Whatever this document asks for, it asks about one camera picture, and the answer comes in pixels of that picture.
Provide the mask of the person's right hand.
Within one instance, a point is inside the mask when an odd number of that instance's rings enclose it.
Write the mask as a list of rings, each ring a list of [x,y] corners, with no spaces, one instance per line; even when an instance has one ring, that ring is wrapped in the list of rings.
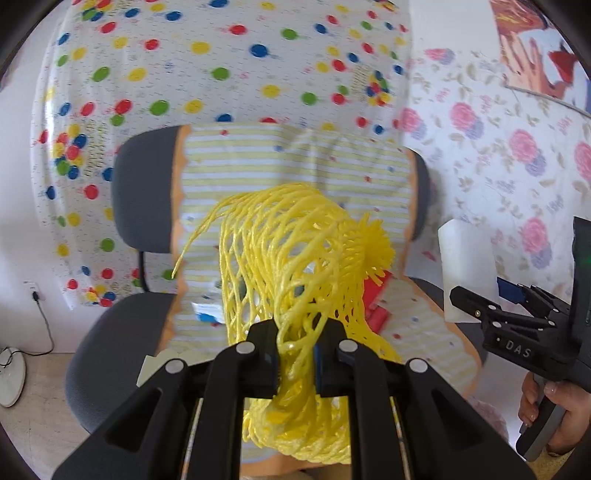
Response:
[[[528,427],[537,419],[537,400],[540,387],[529,372],[522,384],[522,397],[518,417]],[[544,395],[557,406],[565,409],[560,426],[547,444],[547,450],[563,455],[573,450],[582,440],[590,425],[590,394],[568,382],[550,382],[544,387]]]

